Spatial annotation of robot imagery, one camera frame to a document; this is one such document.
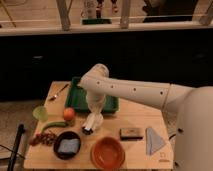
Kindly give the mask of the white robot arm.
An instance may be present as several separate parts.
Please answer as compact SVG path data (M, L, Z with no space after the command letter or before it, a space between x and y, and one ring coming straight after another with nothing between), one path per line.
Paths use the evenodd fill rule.
M213 171L213 86L114 79L103 64L85 73L79 86L95 96L115 96L176 114L174 171Z

